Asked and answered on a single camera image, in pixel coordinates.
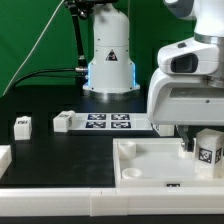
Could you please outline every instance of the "black cable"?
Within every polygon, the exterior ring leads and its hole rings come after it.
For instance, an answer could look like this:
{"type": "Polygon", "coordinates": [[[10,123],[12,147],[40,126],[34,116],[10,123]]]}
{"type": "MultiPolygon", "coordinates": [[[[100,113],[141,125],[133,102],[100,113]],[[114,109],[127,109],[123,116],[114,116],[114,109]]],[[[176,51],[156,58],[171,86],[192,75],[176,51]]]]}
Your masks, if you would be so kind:
{"type": "Polygon", "coordinates": [[[75,72],[75,68],[61,68],[61,69],[44,69],[44,70],[38,70],[32,73],[29,73],[27,75],[24,75],[23,77],[21,77],[20,79],[16,80],[12,86],[10,87],[10,89],[15,88],[20,82],[29,79],[29,78],[33,78],[33,77],[52,77],[52,78],[83,78],[83,76],[59,76],[59,75],[46,75],[46,73],[59,73],[59,72],[75,72]]]}

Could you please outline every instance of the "white platform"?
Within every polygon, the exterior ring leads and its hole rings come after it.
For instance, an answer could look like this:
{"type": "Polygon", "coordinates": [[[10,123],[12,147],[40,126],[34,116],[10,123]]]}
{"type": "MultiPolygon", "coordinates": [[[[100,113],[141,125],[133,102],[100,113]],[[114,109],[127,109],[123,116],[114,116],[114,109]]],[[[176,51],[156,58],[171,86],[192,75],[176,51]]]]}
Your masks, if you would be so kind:
{"type": "Polygon", "coordinates": [[[224,213],[224,179],[200,178],[194,155],[178,157],[180,139],[131,139],[137,153],[130,161],[118,158],[121,141],[130,139],[114,139],[116,188],[0,189],[0,216],[224,213]],[[130,167],[142,177],[122,179],[130,167]]]}
{"type": "Polygon", "coordinates": [[[109,114],[109,113],[76,113],[76,118],[75,118],[75,122],[72,124],[72,127],[70,128],[70,130],[95,130],[95,131],[99,131],[99,130],[110,130],[110,131],[117,131],[117,130],[153,130],[150,121],[148,120],[147,114],[125,114],[125,113],[116,113],[116,114],[109,114]],[[106,115],[106,119],[105,120],[99,120],[97,118],[95,119],[88,119],[89,115],[96,115],[96,117],[98,115],[106,115]],[[118,115],[118,116],[123,116],[123,115],[128,115],[129,118],[128,119],[117,119],[117,120],[113,120],[112,119],[112,115],[118,115]],[[87,123],[105,123],[103,124],[104,127],[100,128],[99,126],[93,127],[92,128],[87,128],[86,125],[87,123]],[[119,123],[123,123],[124,126],[127,124],[127,127],[120,127],[119,123]]]}

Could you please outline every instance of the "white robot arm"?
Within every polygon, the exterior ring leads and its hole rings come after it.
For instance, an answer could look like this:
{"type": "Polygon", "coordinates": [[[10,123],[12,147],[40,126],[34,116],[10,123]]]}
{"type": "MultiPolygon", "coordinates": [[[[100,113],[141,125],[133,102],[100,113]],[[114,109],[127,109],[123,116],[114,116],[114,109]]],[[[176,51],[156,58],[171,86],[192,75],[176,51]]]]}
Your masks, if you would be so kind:
{"type": "Polygon", "coordinates": [[[167,8],[181,19],[195,18],[194,2],[194,0],[164,0],[167,8]]]}
{"type": "Polygon", "coordinates": [[[112,3],[118,0],[75,0],[70,4],[76,26],[79,67],[77,72],[88,74],[84,94],[103,100],[120,100],[137,95],[135,64],[129,54],[129,20],[112,3]],[[94,58],[85,60],[77,16],[88,18],[93,13],[94,58]]]}
{"type": "Polygon", "coordinates": [[[164,0],[177,17],[196,18],[195,36],[162,48],[152,76],[153,124],[223,126],[224,1],[164,0]]]}

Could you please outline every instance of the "cube with marker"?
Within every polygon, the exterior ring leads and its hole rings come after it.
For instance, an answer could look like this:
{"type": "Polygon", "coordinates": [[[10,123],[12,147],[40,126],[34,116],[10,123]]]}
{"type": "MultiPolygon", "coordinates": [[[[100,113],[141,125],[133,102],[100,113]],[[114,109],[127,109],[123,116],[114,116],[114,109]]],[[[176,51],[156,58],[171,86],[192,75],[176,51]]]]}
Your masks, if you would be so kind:
{"type": "Polygon", "coordinates": [[[76,113],[74,111],[62,111],[54,118],[54,132],[68,132],[75,122],[76,113]]]}
{"type": "Polygon", "coordinates": [[[14,125],[15,140],[30,140],[31,132],[31,117],[18,117],[14,125]]]}
{"type": "Polygon", "coordinates": [[[195,170],[203,177],[223,177],[224,133],[205,129],[197,134],[195,170]]]}

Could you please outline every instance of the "white cylinder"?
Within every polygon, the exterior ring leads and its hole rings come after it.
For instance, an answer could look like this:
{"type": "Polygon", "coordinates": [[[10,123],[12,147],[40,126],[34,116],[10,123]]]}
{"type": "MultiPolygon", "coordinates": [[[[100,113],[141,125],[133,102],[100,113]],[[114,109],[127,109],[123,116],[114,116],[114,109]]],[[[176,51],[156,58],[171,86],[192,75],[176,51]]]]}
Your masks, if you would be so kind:
{"type": "Polygon", "coordinates": [[[194,13],[197,17],[196,33],[224,37],[223,0],[195,0],[194,13]]]}

